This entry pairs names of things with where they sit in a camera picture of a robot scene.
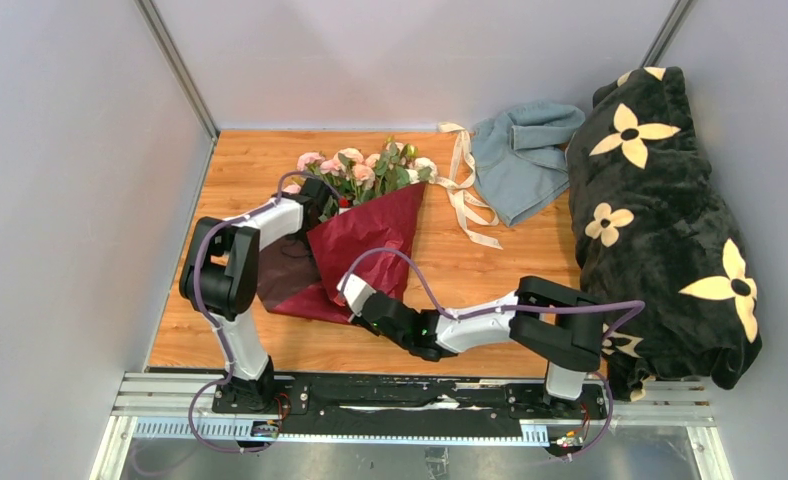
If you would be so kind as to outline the pink rose stem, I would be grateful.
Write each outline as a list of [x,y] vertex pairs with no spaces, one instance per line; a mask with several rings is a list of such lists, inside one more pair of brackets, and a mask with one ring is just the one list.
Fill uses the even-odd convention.
[[306,152],[298,157],[296,167],[298,171],[323,179],[341,197],[358,204],[376,196],[375,167],[379,160],[379,153],[365,155],[357,148],[348,147],[331,157],[322,152]]

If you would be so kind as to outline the white rose stem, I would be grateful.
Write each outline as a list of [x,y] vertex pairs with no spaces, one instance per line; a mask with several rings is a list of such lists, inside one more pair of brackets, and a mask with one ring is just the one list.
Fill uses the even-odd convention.
[[435,183],[438,175],[437,165],[427,157],[415,158],[406,169],[409,183]]

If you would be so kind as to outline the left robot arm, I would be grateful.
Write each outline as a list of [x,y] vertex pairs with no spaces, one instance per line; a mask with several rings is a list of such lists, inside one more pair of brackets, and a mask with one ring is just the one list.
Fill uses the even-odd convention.
[[217,338],[226,377],[215,391],[230,404],[263,413],[277,399],[273,361],[252,319],[261,250],[288,235],[308,232],[327,205],[340,199],[325,181],[307,175],[297,193],[279,190],[248,212],[196,222],[179,291]]

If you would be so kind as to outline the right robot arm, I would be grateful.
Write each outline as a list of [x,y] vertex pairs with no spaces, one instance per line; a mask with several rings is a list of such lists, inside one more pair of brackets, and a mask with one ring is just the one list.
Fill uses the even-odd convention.
[[599,368],[605,304],[569,287],[527,276],[498,300],[461,309],[416,310],[365,287],[350,302],[356,319],[411,355],[437,362],[475,347],[515,342],[548,362],[541,403],[566,417]]

